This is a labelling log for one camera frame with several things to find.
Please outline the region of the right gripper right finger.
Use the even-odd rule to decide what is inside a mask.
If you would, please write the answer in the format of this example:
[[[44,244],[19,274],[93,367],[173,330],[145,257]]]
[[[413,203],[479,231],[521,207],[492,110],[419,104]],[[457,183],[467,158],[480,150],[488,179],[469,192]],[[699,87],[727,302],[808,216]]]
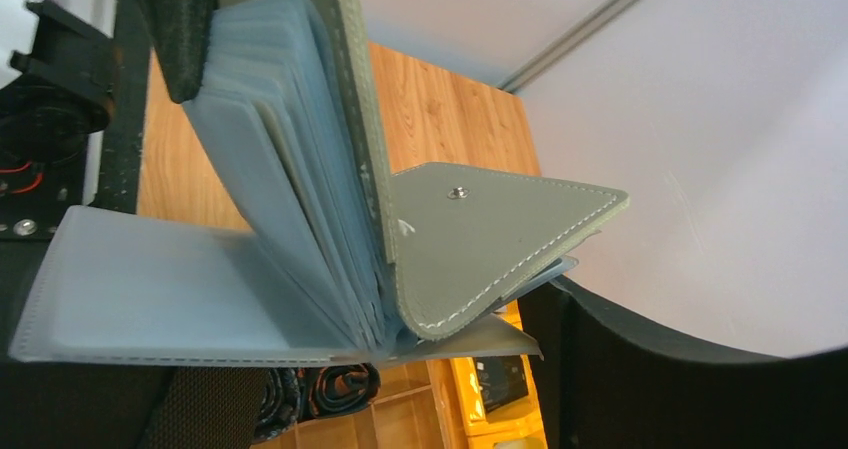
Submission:
[[[552,448],[843,448],[847,352],[693,337],[557,277],[518,301]]]

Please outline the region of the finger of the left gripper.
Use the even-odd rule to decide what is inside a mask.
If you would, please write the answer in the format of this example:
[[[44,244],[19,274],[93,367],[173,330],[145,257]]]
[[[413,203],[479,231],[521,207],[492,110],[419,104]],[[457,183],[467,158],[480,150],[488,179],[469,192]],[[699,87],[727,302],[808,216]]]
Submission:
[[[181,104],[195,98],[218,0],[134,1],[157,53],[170,99]]]

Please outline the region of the grey card holder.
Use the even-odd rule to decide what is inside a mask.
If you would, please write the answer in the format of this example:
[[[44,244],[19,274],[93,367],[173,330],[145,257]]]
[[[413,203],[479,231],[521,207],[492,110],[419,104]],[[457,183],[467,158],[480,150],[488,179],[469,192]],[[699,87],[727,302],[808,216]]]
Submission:
[[[497,310],[571,269],[621,190],[391,173],[359,0],[218,0],[181,103],[244,231],[66,211],[21,362],[331,366],[537,354]]]

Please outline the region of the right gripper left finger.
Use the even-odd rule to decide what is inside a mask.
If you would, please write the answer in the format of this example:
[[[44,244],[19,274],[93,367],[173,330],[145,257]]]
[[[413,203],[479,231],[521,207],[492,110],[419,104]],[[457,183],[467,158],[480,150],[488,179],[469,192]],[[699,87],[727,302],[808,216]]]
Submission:
[[[247,448],[261,368],[22,363],[8,355],[44,242],[1,245],[4,448]]]

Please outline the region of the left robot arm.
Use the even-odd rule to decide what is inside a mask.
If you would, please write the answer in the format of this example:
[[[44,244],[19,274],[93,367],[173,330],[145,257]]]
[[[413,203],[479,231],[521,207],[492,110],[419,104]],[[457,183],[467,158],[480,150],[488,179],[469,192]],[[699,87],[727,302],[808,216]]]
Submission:
[[[133,0],[171,100],[200,88],[217,0]],[[110,125],[119,51],[53,0],[1,0],[1,154],[22,163],[75,158]]]

